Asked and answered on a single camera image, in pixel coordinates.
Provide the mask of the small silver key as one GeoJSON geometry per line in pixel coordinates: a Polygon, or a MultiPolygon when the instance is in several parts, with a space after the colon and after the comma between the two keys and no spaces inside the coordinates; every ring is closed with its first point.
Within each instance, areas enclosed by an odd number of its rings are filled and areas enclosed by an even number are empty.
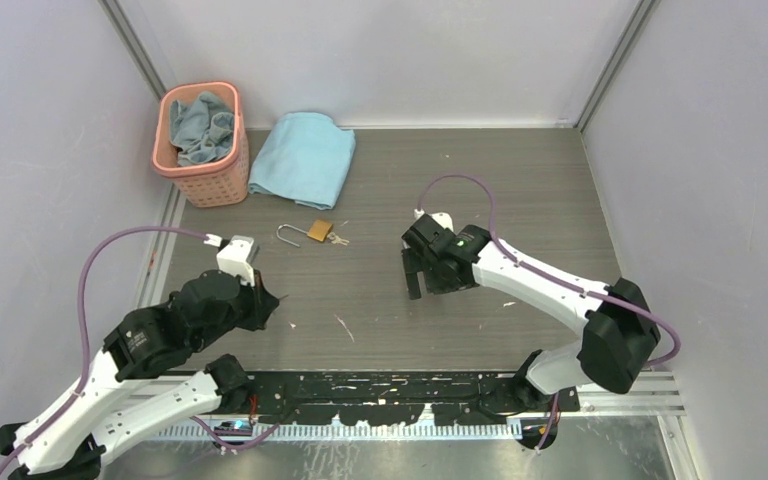
{"type": "Polygon", "coordinates": [[[326,238],[331,244],[334,245],[341,245],[341,246],[348,246],[350,244],[349,240],[343,239],[335,232],[330,232],[326,238]]]}

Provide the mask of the brass padlock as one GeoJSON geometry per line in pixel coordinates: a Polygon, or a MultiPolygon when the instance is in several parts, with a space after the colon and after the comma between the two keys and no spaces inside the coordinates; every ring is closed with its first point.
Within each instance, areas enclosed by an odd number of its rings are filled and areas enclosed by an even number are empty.
{"type": "Polygon", "coordinates": [[[285,230],[303,234],[310,240],[324,243],[328,236],[332,233],[333,224],[325,220],[315,220],[308,228],[300,228],[291,224],[281,224],[276,228],[275,237],[278,240],[292,247],[300,248],[301,245],[298,242],[294,242],[284,235],[285,230]]]}

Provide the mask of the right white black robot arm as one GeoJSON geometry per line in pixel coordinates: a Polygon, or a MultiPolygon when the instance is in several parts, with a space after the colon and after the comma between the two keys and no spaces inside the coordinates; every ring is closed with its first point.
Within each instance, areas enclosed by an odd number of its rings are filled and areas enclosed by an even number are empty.
{"type": "Polygon", "coordinates": [[[532,352],[517,370],[511,389],[527,410],[586,384],[629,392],[660,342],[641,289],[624,278],[606,284],[577,277],[476,225],[454,232],[446,214],[417,217],[401,240],[410,298],[485,287],[548,314],[576,335],[567,346],[532,352]]]}

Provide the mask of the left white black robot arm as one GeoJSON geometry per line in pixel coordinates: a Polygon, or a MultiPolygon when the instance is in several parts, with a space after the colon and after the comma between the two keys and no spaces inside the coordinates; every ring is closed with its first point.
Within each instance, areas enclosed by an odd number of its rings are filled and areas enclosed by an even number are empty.
{"type": "Polygon", "coordinates": [[[226,333],[264,329],[279,305],[259,271],[247,282],[208,270],[165,302],[128,313],[56,404],[0,427],[0,477],[15,461],[11,479],[95,479],[115,454],[183,418],[247,408],[251,383],[232,354],[163,395],[130,409],[121,404],[226,333]]]}

